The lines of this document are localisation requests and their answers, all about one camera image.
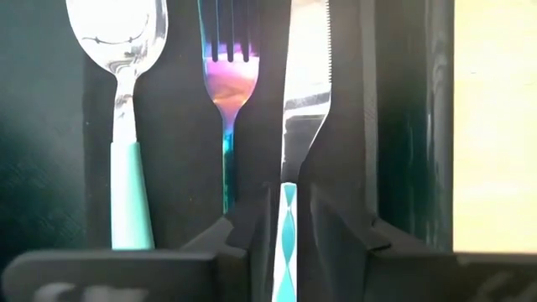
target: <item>cutlery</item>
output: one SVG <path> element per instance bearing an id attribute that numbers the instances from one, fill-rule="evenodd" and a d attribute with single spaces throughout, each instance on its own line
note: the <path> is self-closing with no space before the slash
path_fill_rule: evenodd
<path id="1" fill-rule="evenodd" d="M 255 0 L 199 0 L 207 93 L 222 116 L 223 212 L 235 202 L 233 128 L 258 81 Z"/>
<path id="2" fill-rule="evenodd" d="M 297 299 L 297 182 L 302 162 L 330 111 L 328 0 L 292 0 L 284 87 L 281 185 L 274 258 L 274 302 Z"/>
<path id="3" fill-rule="evenodd" d="M 160 57 L 165 0 L 66 0 L 82 49 L 117 80 L 110 146 L 112 249 L 154 247 L 134 119 L 136 80 Z"/>

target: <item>rainbow fork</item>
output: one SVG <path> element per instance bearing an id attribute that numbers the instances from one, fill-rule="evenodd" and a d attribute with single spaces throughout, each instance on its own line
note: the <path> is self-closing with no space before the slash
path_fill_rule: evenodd
<path id="1" fill-rule="evenodd" d="M 258 81 L 255 0 L 199 0 L 205 85 L 222 115 L 223 212 L 235 202 L 233 129 Z"/>

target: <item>spoon handle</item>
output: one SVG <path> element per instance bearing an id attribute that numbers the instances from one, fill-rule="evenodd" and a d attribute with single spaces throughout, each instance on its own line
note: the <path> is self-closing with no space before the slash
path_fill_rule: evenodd
<path id="1" fill-rule="evenodd" d="M 110 150 L 112 249 L 153 249 L 139 143 L 112 143 Z"/>

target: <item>diamond pattern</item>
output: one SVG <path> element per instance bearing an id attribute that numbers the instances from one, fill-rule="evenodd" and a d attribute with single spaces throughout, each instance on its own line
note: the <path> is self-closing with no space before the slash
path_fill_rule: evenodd
<path id="1" fill-rule="evenodd" d="M 281 185 L 273 302 L 296 301 L 296 185 Z"/>

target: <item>spoon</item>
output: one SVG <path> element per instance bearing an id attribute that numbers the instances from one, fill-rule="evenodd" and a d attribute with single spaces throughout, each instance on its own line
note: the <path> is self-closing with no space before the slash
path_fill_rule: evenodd
<path id="1" fill-rule="evenodd" d="M 82 49 L 117 80 L 111 144 L 112 249 L 154 247 L 136 138 L 136 80 L 157 61 L 168 33 L 165 0 L 66 0 Z"/>

